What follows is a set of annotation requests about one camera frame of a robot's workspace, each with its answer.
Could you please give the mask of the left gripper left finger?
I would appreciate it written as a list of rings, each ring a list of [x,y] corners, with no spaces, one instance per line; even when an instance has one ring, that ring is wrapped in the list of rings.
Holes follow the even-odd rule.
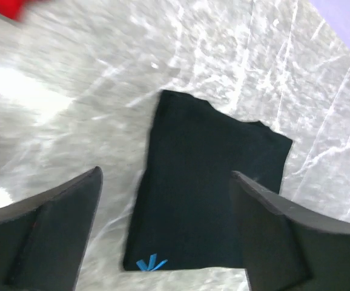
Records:
[[[95,167],[0,208],[0,290],[74,290],[101,197]]]

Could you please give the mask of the black t shirt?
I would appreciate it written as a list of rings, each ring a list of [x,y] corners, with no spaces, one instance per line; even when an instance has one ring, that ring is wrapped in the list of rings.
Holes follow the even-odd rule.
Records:
[[[233,171],[279,193],[291,139],[208,101],[164,90],[131,216],[126,271],[241,269],[229,197]]]

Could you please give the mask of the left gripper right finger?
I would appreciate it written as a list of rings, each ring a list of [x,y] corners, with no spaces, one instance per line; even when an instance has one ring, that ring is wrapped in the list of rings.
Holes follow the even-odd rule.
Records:
[[[350,223],[296,204],[240,172],[229,194],[250,290],[350,290]]]

